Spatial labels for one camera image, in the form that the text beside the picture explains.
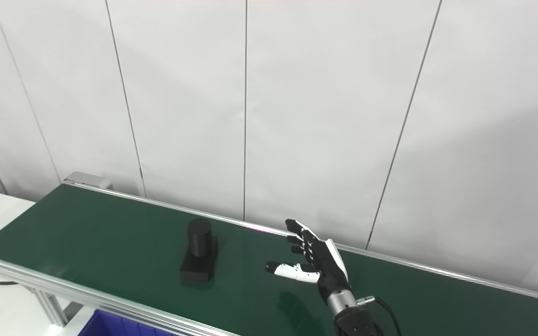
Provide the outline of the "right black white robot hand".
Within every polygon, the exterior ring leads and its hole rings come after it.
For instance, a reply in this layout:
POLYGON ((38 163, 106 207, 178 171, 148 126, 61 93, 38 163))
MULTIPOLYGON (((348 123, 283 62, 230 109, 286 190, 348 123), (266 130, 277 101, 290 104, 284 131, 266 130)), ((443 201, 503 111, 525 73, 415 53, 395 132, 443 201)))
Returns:
POLYGON ((324 303, 334 292, 351 291, 342 257, 331 239, 322 240, 306 225, 295 219, 286 219, 286 240, 291 252, 303 255, 306 264, 268 261, 265 270, 276 276, 316 284, 324 303))

